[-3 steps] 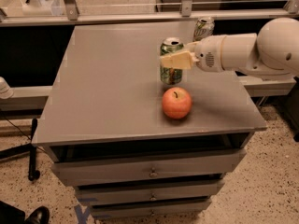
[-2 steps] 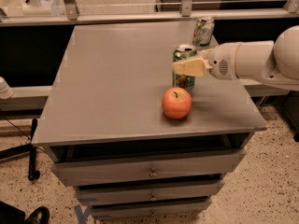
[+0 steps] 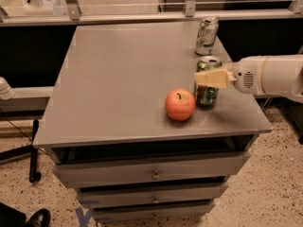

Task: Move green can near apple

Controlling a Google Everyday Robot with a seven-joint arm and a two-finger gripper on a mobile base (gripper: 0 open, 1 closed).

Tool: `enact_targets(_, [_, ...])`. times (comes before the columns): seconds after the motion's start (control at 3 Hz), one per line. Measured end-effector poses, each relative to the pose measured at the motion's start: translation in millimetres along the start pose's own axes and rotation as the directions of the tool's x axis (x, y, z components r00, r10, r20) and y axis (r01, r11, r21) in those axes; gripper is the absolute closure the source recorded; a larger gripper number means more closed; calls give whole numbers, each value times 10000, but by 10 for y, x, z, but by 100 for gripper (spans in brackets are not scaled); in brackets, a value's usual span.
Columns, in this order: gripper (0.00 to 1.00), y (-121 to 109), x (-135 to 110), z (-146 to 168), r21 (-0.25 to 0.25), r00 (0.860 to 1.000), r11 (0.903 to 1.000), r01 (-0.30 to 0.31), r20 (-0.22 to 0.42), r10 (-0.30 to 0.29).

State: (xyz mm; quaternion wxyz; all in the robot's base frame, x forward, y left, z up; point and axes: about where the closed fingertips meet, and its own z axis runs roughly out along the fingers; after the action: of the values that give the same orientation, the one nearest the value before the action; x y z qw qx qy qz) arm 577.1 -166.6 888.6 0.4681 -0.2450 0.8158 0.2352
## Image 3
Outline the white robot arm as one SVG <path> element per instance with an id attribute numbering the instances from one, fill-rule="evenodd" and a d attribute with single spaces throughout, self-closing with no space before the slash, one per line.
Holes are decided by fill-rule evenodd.
<path id="1" fill-rule="evenodd" d="M 233 85 L 243 94 L 282 96 L 303 103 L 303 55 L 247 57 L 197 72 L 195 82 L 218 89 Z"/>

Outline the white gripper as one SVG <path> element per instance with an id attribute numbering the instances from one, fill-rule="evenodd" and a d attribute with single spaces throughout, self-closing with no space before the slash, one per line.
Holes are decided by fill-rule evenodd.
<path id="1" fill-rule="evenodd" d="M 218 89 L 227 89 L 233 83 L 241 93 L 264 95 L 262 74 L 268 59 L 269 56 L 247 57 L 237 62 L 226 63 L 225 69 L 197 72 L 194 76 L 195 83 Z"/>

